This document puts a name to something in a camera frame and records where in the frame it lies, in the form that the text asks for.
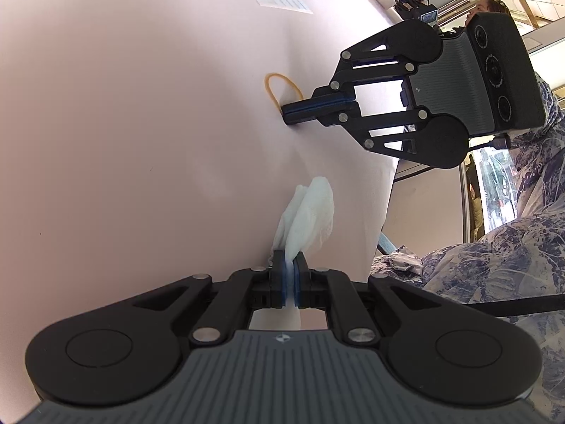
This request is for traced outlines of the yellow rubber band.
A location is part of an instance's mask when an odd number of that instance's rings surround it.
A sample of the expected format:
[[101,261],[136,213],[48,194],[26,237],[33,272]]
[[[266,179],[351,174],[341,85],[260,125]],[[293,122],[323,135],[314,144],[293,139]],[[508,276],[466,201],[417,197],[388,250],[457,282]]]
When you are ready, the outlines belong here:
[[278,111],[284,104],[301,101],[304,94],[301,88],[288,76],[281,73],[268,73],[263,80],[265,93]]

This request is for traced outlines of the person in floral clothing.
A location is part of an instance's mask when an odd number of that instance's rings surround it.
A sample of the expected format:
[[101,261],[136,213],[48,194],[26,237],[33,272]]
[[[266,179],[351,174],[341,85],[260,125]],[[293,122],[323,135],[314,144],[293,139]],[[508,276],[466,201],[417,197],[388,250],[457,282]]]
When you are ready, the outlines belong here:
[[564,292],[564,112],[537,81],[545,123],[511,133],[517,216],[476,242],[423,258],[401,247],[374,259],[371,273],[407,281],[460,304]]

